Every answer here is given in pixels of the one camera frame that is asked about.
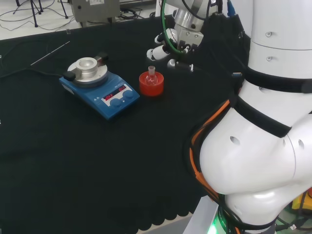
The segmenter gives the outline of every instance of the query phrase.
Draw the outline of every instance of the red cap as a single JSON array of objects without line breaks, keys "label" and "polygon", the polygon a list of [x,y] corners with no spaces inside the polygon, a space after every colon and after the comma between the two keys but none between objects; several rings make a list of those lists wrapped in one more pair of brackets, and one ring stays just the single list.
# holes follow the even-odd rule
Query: red cap
[{"label": "red cap", "polygon": [[148,76],[148,72],[144,72],[140,75],[139,81],[140,81],[140,91],[143,95],[155,97],[158,95],[161,95],[164,91],[164,76],[159,73],[155,72],[155,75],[157,76],[157,84],[155,85],[148,85],[145,82],[145,78]]}]

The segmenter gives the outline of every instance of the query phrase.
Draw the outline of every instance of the label sticker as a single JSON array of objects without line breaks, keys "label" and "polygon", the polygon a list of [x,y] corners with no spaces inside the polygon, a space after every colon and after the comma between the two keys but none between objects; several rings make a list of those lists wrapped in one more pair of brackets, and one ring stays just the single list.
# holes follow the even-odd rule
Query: label sticker
[{"label": "label sticker", "polygon": [[90,0],[90,5],[104,4],[104,0]]}]

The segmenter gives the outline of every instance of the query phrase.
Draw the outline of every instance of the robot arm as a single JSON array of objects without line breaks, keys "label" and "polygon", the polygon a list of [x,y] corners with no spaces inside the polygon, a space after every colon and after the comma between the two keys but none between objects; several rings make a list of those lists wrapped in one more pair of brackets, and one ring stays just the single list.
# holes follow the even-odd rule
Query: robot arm
[{"label": "robot arm", "polygon": [[[202,42],[204,35],[200,30],[205,18],[215,12],[222,12],[222,6],[220,6],[222,1],[219,0],[184,0],[185,5],[181,0],[167,0],[165,2],[178,8],[173,14],[175,27],[174,29],[167,29],[166,32],[174,46],[178,50],[184,51],[185,54],[189,51],[195,51]],[[155,38],[155,42],[162,45],[147,52],[149,59],[160,60],[170,54],[169,48],[163,45],[164,40],[163,33]]]},{"label": "robot arm", "polygon": [[[168,0],[178,8],[175,28],[167,31],[178,49],[195,50],[203,35],[208,0]],[[211,2],[209,15],[220,11]],[[258,226],[246,233],[274,234],[274,220],[283,208],[312,187],[312,92],[272,88],[270,80],[312,82],[312,1],[253,0],[253,31],[248,67],[250,76],[266,80],[267,88],[245,81],[239,93],[246,105],[291,129],[276,136],[250,121],[235,108],[204,139],[200,167],[204,179],[219,194],[241,222]],[[163,41],[161,35],[156,38]],[[150,57],[169,54],[161,45]],[[271,224],[270,228],[260,228]]]}]

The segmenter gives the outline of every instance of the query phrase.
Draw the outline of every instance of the gray equipment box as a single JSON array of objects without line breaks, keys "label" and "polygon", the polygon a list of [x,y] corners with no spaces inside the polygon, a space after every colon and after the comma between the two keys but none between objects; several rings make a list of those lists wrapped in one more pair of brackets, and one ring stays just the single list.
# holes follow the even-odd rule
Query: gray equipment box
[{"label": "gray equipment box", "polygon": [[107,22],[107,18],[120,16],[118,0],[71,0],[77,22]]}]

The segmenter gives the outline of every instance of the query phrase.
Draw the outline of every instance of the tripod leg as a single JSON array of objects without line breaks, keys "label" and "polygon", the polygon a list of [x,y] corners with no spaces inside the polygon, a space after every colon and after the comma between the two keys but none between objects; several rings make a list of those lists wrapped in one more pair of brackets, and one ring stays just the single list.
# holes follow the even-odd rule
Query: tripod leg
[{"label": "tripod leg", "polygon": [[31,4],[31,9],[33,10],[33,16],[34,16],[34,21],[35,21],[35,28],[38,28],[36,15],[35,15],[35,10],[34,10],[34,5],[33,5],[33,0],[30,0],[30,4]]},{"label": "tripod leg", "polygon": [[41,0],[38,0],[38,2],[39,2],[39,6],[40,6],[40,11],[43,12],[43,8],[41,6]]},{"label": "tripod leg", "polygon": [[38,11],[38,13],[39,13],[39,15],[41,15],[41,11],[38,10],[36,4],[35,4],[34,2],[33,2],[33,4],[35,5],[35,7],[36,7],[36,9],[37,9],[37,11]]},{"label": "tripod leg", "polygon": [[65,13],[65,19],[68,19],[68,16],[67,16],[67,14],[66,14],[66,11],[65,11],[65,8],[64,8],[64,5],[63,5],[62,0],[60,0],[60,3],[62,4],[62,7],[63,7],[63,10],[64,10],[64,13]]}]

